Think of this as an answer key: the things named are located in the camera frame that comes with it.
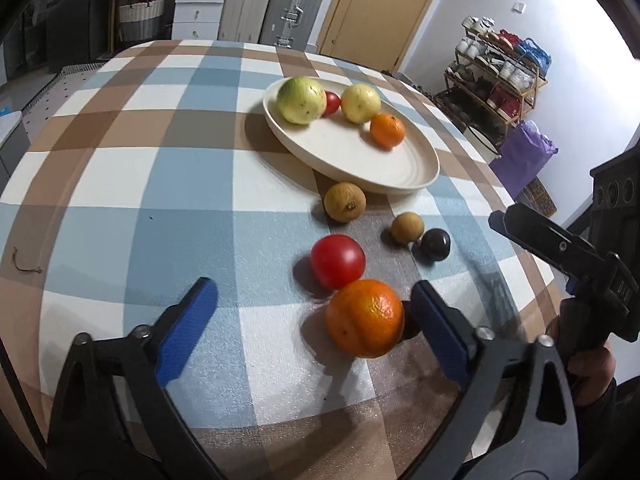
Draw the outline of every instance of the checkered tablecloth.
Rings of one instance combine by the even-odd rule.
[[[361,218],[328,222],[332,182],[286,152],[262,114],[267,86],[297,75],[376,86],[434,145],[440,177],[409,197],[368,194]],[[421,336],[375,360],[339,351],[305,255],[348,234],[367,254],[366,276],[402,298],[427,278],[474,325],[531,338],[559,296],[549,266],[489,229],[489,213],[510,203],[471,144],[395,79],[256,44],[140,45],[55,112],[2,194],[0,335],[45,428],[76,333],[153,323],[210,276],[219,307],[168,391],[230,478],[393,479],[457,390]],[[427,266],[384,243],[408,210],[450,233],[447,260]]]

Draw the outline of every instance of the door frame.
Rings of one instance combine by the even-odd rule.
[[[326,41],[328,39],[327,38],[327,34],[329,32],[329,28],[331,27],[332,21],[335,18],[335,13],[336,13],[336,10],[338,9],[338,3],[339,2],[340,2],[340,0],[331,0],[331,2],[329,3],[329,7],[327,8],[327,12],[326,12],[326,14],[324,16],[324,21],[322,22],[322,27],[320,28],[320,33],[318,34],[318,49],[316,50],[316,52],[318,54],[320,54],[322,52],[322,48],[324,47],[324,44],[326,43]],[[402,50],[400,52],[400,56],[398,57],[398,60],[396,61],[395,65],[393,66],[393,71],[397,70],[398,67],[402,65],[402,62],[404,61],[404,56],[406,56],[406,53],[409,50],[409,46],[411,45],[412,41],[414,40],[414,37],[415,37],[416,33],[418,32],[418,29],[420,28],[420,25],[424,21],[424,17],[426,16],[429,8],[431,7],[431,3],[433,3],[433,0],[426,0],[425,1],[424,7],[420,11],[420,16],[416,20],[414,28],[411,31],[411,34],[409,34],[409,37],[407,38],[406,43],[402,47]]]

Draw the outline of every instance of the suitcase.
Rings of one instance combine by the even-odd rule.
[[[219,40],[258,43],[269,0],[225,0]]]
[[[322,0],[269,0],[260,43],[305,50]]]

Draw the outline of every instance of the purple plastic bag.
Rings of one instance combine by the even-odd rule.
[[[500,157],[493,160],[489,167],[515,200],[557,152],[553,142],[540,134],[536,123],[520,122],[504,140]]]

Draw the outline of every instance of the white plate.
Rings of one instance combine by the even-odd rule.
[[[429,140],[411,120],[384,101],[382,113],[398,117],[406,128],[404,141],[391,151],[379,148],[370,138],[369,123],[352,124],[341,110],[306,126],[289,123],[276,106],[278,90],[287,79],[265,90],[264,114],[284,147],[314,170],[378,193],[409,193],[428,186],[440,174],[440,161]],[[338,95],[347,88],[327,79],[313,79],[324,90]]]

